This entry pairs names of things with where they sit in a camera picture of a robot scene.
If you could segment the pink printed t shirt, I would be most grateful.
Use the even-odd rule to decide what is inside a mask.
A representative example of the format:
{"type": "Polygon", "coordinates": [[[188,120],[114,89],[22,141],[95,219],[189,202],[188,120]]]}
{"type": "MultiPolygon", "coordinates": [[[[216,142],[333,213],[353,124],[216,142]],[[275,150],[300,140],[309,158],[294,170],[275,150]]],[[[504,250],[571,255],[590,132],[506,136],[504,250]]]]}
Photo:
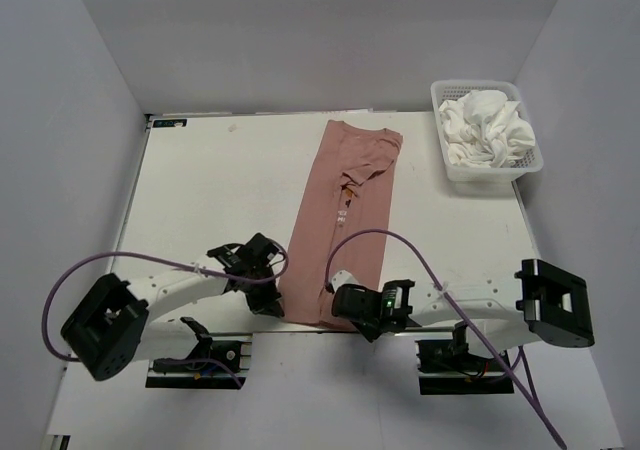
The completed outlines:
{"type": "Polygon", "coordinates": [[[334,295],[325,282],[346,270],[360,284],[378,287],[402,144],[402,135],[387,128],[327,123],[278,282],[285,321],[352,330],[332,315],[334,295]]]}

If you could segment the white t shirt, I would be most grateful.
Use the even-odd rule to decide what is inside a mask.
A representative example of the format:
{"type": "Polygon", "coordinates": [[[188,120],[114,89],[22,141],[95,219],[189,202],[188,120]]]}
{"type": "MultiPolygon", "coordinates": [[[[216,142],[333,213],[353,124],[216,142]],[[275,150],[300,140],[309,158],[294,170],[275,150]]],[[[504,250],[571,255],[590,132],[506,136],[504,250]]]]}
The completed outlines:
{"type": "Polygon", "coordinates": [[[466,168],[502,168],[523,159],[536,139],[520,115],[520,105],[500,90],[472,90],[443,101],[438,112],[450,162],[466,168]]]}

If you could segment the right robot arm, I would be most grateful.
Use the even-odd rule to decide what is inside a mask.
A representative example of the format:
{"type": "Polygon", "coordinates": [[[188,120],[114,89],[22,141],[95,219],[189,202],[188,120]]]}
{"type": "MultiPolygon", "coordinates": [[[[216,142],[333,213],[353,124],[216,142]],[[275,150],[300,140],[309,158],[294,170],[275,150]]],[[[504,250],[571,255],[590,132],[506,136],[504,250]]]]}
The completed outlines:
{"type": "Polygon", "coordinates": [[[449,351],[466,369],[537,341],[561,348],[595,343],[585,280],[539,259],[522,261],[509,278],[477,285],[418,289],[404,279],[372,290],[341,270],[328,287],[334,293],[332,315],[370,342],[383,334],[453,324],[449,351]]]}

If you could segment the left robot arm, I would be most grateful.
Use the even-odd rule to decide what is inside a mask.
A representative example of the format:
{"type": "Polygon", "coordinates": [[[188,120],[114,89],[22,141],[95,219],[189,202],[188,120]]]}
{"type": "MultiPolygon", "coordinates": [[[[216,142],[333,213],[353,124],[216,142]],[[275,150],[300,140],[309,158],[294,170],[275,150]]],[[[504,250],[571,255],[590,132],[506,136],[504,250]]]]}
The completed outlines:
{"type": "Polygon", "coordinates": [[[217,352],[205,325],[173,311],[201,300],[241,293],[254,315],[282,318],[281,295],[273,265],[285,249],[255,234],[247,243],[208,250],[183,264],[148,256],[168,271],[125,280],[101,276],[62,325],[70,361],[81,363],[96,381],[105,381],[136,361],[150,361],[158,373],[221,372],[237,377],[235,354],[217,352]]]}

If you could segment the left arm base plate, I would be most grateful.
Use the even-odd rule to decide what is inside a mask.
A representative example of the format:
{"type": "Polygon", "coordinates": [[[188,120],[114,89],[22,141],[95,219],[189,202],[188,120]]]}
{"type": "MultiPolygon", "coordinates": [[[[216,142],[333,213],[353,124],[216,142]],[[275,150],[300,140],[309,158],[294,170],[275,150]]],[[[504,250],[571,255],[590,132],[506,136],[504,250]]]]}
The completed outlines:
{"type": "Polygon", "coordinates": [[[232,335],[200,341],[187,363],[152,361],[145,387],[179,390],[240,390],[251,365],[252,337],[232,335]]]}

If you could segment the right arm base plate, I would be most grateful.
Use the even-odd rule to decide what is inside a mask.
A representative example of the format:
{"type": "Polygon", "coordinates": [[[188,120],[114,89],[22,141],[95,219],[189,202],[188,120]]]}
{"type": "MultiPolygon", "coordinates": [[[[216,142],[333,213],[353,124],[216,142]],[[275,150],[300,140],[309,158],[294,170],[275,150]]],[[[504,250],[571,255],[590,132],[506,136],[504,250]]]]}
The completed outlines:
{"type": "Polygon", "coordinates": [[[493,358],[454,355],[446,340],[416,341],[421,396],[508,395],[511,379],[493,358]]]}

